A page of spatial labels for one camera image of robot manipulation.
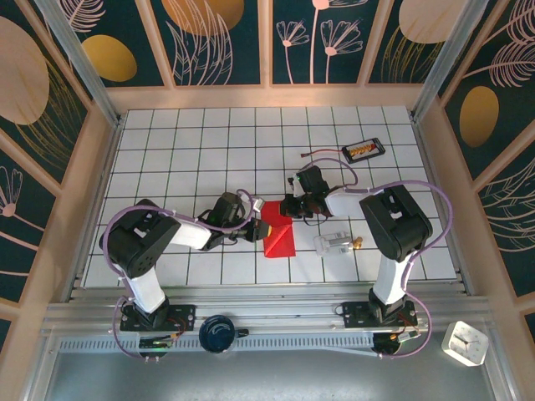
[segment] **floral wall pattern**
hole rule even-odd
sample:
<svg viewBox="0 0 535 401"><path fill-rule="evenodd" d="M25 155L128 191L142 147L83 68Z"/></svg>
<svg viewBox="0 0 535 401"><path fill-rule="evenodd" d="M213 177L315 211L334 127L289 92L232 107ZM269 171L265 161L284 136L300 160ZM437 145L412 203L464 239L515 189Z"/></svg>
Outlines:
<svg viewBox="0 0 535 401"><path fill-rule="evenodd" d="M422 84L465 3L395 0L369 82Z"/></svg>
<svg viewBox="0 0 535 401"><path fill-rule="evenodd" d="M535 142L479 197L518 297L535 291Z"/></svg>
<svg viewBox="0 0 535 401"><path fill-rule="evenodd" d="M0 297L18 302L55 197L0 150Z"/></svg>
<svg viewBox="0 0 535 401"><path fill-rule="evenodd" d="M58 0L58 4L104 86L163 85L133 0ZM34 1L32 5L52 35Z"/></svg>
<svg viewBox="0 0 535 401"><path fill-rule="evenodd" d="M0 38L0 129L61 182L87 110L15 3Z"/></svg>
<svg viewBox="0 0 535 401"><path fill-rule="evenodd" d="M535 0L511 1L446 105L477 178L535 118Z"/></svg>
<svg viewBox="0 0 535 401"><path fill-rule="evenodd" d="M273 1L273 83L354 84L378 0Z"/></svg>
<svg viewBox="0 0 535 401"><path fill-rule="evenodd" d="M256 0L151 0L178 86L260 84Z"/></svg>

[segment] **black cup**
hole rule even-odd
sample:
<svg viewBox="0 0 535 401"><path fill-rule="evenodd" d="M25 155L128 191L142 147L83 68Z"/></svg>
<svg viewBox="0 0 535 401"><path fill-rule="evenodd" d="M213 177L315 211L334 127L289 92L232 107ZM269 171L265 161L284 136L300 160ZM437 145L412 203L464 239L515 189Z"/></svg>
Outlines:
<svg viewBox="0 0 535 401"><path fill-rule="evenodd" d="M209 353L224 353L228 350L235 338L246 337L249 330L246 328L236 330L232 320L223 315L210 316L201 325L199 341Z"/></svg>

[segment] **alarm clock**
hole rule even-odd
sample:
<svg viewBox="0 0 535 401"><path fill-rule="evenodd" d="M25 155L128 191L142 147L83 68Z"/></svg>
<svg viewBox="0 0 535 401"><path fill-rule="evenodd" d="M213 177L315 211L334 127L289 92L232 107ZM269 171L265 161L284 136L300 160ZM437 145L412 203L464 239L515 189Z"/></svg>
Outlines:
<svg viewBox="0 0 535 401"><path fill-rule="evenodd" d="M446 330L442 350L466 366L479 366L485 362L488 336L462 321L454 322Z"/></svg>

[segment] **white grid mat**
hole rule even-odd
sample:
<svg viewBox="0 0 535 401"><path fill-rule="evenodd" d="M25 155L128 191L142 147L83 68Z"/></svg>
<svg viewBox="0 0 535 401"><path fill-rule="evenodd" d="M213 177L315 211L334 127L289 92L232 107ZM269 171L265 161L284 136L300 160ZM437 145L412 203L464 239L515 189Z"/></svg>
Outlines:
<svg viewBox="0 0 535 401"><path fill-rule="evenodd" d="M427 180L404 107L312 107L248 109L131 110L115 159L82 287L116 287L117 276L105 265L98 238L117 211L143 198L188 216L215 205L225 190L244 188L267 201L291 192L286 178L313 158L344 157L320 153L369 138L379 138L386 153L352 165L360 187L396 180ZM329 186L352 182L335 163L320 168ZM425 187L411 187L430 218L433 238L441 231L436 206ZM321 259L313 238L347 231L362 236L363 249ZM297 255L267 259L262 242L239 241L210 252L168 246L156 265L163 287L287 282L369 282L377 278L380 252L363 216L332 218L319 226L295 221ZM426 252L410 279L455 279L446 242Z"/></svg>

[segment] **red triangular block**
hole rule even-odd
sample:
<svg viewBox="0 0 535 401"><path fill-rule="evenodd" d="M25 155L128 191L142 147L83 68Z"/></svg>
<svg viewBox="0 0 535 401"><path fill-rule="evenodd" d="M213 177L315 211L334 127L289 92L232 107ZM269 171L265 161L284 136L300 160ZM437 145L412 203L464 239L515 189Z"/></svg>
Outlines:
<svg viewBox="0 0 535 401"><path fill-rule="evenodd" d="M293 222L290 217L281 216L280 204L280 201L269 201L262 208L262 220L272 227L271 235L263 240L265 257L295 256Z"/></svg>

